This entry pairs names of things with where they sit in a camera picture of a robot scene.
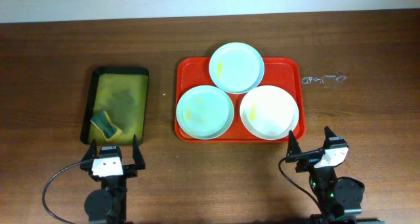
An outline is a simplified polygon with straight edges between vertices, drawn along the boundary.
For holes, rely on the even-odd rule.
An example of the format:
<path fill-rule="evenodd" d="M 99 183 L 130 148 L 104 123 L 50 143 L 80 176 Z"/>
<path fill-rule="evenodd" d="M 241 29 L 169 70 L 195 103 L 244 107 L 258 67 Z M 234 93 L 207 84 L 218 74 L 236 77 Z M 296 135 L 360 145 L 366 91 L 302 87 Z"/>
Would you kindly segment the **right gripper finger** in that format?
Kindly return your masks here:
<path fill-rule="evenodd" d="M 330 146 L 335 143 L 336 134 L 334 134 L 334 132 L 332 132 L 332 130 L 328 126 L 324 127 L 324 134 L 324 148 L 330 148 Z"/>
<path fill-rule="evenodd" d="M 298 155 L 301 154 L 299 143 L 297 142 L 295 135 L 292 130 L 288 132 L 288 146 L 286 156 Z"/>

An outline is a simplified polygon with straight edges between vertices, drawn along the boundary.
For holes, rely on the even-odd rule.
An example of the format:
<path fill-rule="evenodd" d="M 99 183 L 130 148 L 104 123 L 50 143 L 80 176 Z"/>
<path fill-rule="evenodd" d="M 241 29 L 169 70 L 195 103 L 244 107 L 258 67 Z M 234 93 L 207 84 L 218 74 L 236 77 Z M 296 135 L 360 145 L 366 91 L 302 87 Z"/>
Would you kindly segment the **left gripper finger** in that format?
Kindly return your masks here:
<path fill-rule="evenodd" d="M 136 135 L 133 135 L 133 152 L 132 157 L 135 162 L 135 166 L 137 170 L 146 169 L 146 163 L 142 156 L 142 153 L 139 149 L 139 143 Z"/>
<path fill-rule="evenodd" d="M 97 145 L 96 145 L 96 141 L 93 139 L 81 161 L 82 162 L 92 161 L 96 158 L 96 155 L 97 155 Z"/>

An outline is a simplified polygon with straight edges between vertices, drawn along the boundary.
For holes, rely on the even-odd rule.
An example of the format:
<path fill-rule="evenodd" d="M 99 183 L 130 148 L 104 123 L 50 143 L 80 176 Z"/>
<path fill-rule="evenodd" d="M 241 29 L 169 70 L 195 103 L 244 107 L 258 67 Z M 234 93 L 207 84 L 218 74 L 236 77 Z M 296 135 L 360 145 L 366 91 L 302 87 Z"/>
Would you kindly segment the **green and yellow sponge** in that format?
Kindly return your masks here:
<path fill-rule="evenodd" d="M 111 121 L 106 111 L 100 111 L 93 115 L 90 122 L 101 132 L 106 142 L 110 142 L 122 134 L 122 130 Z"/>

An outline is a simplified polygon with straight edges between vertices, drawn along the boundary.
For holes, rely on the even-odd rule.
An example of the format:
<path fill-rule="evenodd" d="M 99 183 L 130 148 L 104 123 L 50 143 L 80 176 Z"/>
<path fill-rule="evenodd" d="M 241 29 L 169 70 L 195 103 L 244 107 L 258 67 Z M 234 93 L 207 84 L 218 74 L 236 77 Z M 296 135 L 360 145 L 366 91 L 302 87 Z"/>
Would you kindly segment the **white cream plate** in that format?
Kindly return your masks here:
<path fill-rule="evenodd" d="M 240 118 L 254 136 L 274 141 L 288 136 L 299 122 L 295 99 L 284 89 L 272 85 L 250 90 L 240 103 Z"/>

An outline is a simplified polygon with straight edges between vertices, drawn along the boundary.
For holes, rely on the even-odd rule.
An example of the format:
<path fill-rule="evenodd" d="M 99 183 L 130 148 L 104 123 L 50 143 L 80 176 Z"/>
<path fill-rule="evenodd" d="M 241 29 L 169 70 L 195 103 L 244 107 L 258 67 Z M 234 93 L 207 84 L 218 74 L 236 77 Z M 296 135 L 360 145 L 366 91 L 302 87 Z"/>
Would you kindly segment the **light blue plate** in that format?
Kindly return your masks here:
<path fill-rule="evenodd" d="M 234 120 L 234 104 L 223 90 L 200 85 L 187 90 L 178 100 L 176 119 L 189 136 L 209 140 L 228 131 Z"/>
<path fill-rule="evenodd" d="M 252 46 L 233 42 L 219 47 L 209 61 L 213 83 L 231 94 L 246 93 L 260 84 L 265 65 L 261 54 Z"/>

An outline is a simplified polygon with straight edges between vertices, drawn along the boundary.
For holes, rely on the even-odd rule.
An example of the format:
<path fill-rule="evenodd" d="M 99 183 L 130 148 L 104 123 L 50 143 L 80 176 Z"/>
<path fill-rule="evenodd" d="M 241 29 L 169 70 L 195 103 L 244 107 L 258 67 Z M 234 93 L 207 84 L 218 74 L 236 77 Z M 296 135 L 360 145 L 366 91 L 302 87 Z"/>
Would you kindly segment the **light blue plate top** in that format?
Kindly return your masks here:
<path fill-rule="evenodd" d="M 219 47 L 209 61 L 213 83 L 231 94 L 246 93 L 260 84 L 265 65 L 261 54 L 252 46 L 233 42 Z"/>

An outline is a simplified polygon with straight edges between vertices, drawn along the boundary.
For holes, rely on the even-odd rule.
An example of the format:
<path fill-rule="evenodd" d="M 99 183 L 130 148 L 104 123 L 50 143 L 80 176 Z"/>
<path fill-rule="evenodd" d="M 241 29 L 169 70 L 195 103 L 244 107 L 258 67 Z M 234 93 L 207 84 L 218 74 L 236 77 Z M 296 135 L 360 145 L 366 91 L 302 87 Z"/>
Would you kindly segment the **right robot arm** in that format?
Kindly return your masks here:
<path fill-rule="evenodd" d="M 304 190 L 293 182 L 284 171 L 281 174 L 293 186 L 303 191 L 316 204 L 319 214 L 312 214 L 309 223 L 356 223 L 356 216 L 361 214 L 361 202 L 365 186 L 351 177 L 337 177 L 335 168 L 341 165 L 347 156 L 348 145 L 326 126 L 323 146 L 308 152 L 302 152 L 292 131 L 288 136 L 285 158 L 279 163 L 295 163 L 297 173 L 308 172 L 308 183 L 312 192 Z"/>

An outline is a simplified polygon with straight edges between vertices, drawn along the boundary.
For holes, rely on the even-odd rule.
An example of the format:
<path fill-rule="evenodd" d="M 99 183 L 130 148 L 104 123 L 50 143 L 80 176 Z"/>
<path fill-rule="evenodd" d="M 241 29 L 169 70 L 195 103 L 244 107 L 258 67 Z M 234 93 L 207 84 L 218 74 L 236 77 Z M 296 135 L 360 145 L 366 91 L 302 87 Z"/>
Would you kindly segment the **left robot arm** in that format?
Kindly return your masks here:
<path fill-rule="evenodd" d="M 119 146 L 104 146 L 100 150 L 92 141 L 82 158 L 80 169 L 101 184 L 101 188 L 91 192 L 85 200 L 88 222 L 95 224 L 122 224 L 127 220 L 127 180 L 138 176 L 146 164 L 139 149 L 136 136 L 132 143 L 133 164 L 122 164 Z"/>

